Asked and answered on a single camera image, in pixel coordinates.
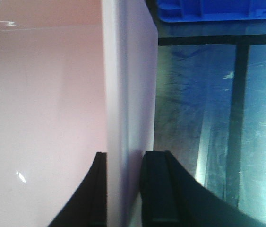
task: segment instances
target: black vertical post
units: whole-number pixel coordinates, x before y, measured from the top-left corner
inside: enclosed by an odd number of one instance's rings
[[[226,158],[225,201],[238,207],[246,74],[249,45],[238,44],[232,82],[232,106]]]

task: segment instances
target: pink surface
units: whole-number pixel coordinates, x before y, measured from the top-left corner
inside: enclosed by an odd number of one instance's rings
[[[100,24],[100,2],[100,0],[0,0],[0,30]]]
[[[106,151],[102,29],[0,32],[0,227],[45,227]]]

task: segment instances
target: black metal bar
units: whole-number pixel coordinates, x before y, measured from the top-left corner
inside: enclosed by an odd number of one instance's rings
[[[266,35],[217,35],[159,38],[159,46],[176,45],[266,45]]]
[[[143,227],[181,227],[164,152],[146,152],[140,191]]]
[[[249,45],[238,45],[232,82],[232,105],[226,158],[225,201],[238,207],[240,163]]]

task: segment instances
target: blue plastic crate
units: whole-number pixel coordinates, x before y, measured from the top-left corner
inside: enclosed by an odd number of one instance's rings
[[[266,19],[266,0],[157,0],[165,22]]]

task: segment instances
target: white panel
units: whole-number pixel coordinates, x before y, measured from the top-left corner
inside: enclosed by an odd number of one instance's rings
[[[45,227],[106,151],[101,26],[0,32],[0,227]]]
[[[143,0],[103,1],[108,226],[141,225],[139,172],[153,149],[158,34]]]

